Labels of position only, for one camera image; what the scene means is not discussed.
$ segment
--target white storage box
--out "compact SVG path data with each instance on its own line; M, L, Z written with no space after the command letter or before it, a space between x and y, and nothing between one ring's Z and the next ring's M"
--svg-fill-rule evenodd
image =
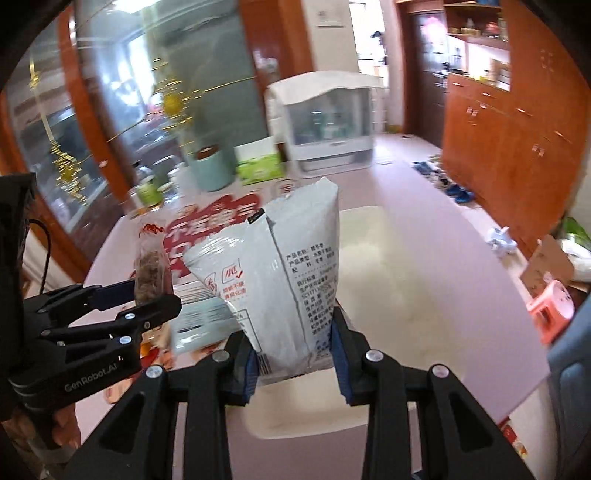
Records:
M310 72L269 86L269 131L284 141L303 177L371 164L374 114L381 105L378 77L353 72Z

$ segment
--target glass bottle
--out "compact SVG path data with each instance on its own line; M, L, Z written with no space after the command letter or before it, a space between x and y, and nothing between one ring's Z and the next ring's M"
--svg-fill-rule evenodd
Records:
M139 199L146 207L154 207L162 203L162 194L158 191L156 176L148 167L143 166L139 161L134 163L135 176L138 182L135 191Z

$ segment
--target cabinet door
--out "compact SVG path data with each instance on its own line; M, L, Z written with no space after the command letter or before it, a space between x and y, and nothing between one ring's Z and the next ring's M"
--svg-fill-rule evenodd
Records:
M519 224L517 205L530 180L531 167L539 148L540 135L532 126L513 119L505 122L498 161L492 175L494 201L488 202L489 213L501 226L509 226L515 234Z
M470 165L473 179L470 188L486 204L496 201L494 172L499 160L499 149L505 133L506 115L484 103L477 103L472 128Z
M516 215L519 237L530 248L560 221L578 170L579 162L571 149L558 141L542 140Z
M542 126L551 95L548 78L548 38L551 32L519 0L503 1L511 42L512 113Z
M460 95L448 95L446 101L445 128L443 132L443 165L449 175L458 183L471 178L471 137L474 104Z
M548 72L552 95L547 99L552 111L548 116L547 136L567 148L582 152L589 112L589 88L574 60L558 38L552 38L548 53Z

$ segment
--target table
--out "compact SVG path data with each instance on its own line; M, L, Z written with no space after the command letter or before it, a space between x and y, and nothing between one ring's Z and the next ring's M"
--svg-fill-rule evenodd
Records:
M380 142L371 168L329 176L340 188L339 208L377 205L387 211L394 228L416 252L417 268L437 304L455 322L468 357L465 385L499 422L549 373L538 333L508 274L472 225L408 164L391 158L385 140L378 138L378 146ZM273 182L277 181L251 188L235 183L194 200L205 206L225 193L245 195L254 190L267 200L273 196ZM96 257L86 285L129 278L134 233L129 219L118 222ZM110 320L115 313L92 312L79 322ZM186 359L178 363L189 364ZM78 403L83 439L108 410L102 393ZM261 440L248 433L239 409L228 410L227 422L235 479L361 477L365 426L312 437Z

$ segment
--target person's hand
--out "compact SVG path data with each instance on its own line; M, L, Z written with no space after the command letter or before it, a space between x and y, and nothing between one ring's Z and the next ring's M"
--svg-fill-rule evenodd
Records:
M52 431L53 441L59 446L70 445L77 449L82 443L82 434L76 419L76 406L70 405L55 412L53 419L56 423ZM37 436L33 423L19 409L13 412L10 424L14 433L27 440L32 440Z

